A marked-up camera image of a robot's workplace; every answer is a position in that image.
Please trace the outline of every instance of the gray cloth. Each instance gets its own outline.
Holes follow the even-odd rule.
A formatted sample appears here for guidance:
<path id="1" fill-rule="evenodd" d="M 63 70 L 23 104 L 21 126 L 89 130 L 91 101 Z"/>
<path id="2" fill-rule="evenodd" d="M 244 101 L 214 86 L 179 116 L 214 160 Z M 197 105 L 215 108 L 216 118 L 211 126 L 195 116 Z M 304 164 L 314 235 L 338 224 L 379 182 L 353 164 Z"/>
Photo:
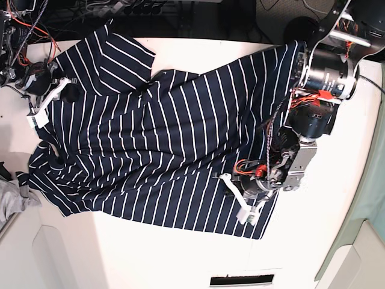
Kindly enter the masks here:
<path id="1" fill-rule="evenodd" d="M 39 198 L 29 191 L 27 185 L 20 187 L 19 181 L 8 182 L 0 176 L 0 228 L 12 214 L 41 205 Z"/>

